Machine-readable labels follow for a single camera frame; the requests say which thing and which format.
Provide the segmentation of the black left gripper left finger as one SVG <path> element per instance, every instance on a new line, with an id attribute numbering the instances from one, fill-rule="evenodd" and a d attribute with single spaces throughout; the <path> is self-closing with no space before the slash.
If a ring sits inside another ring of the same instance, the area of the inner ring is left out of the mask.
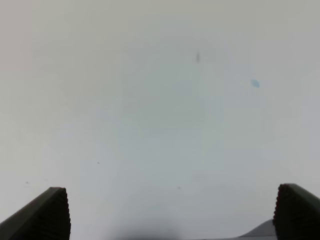
<path id="1" fill-rule="evenodd" d="M 0 223 L 1 240 L 69 240 L 71 218 L 67 191 L 49 187 Z"/>

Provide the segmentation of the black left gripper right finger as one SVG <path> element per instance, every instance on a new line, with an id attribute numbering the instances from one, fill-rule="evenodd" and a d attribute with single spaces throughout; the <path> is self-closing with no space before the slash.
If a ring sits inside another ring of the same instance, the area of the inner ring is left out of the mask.
<path id="1" fill-rule="evenodd" d="M 272 222 L 279 240 L 319 240 L 320 199 L 297 184 L 281 184 Z"/>

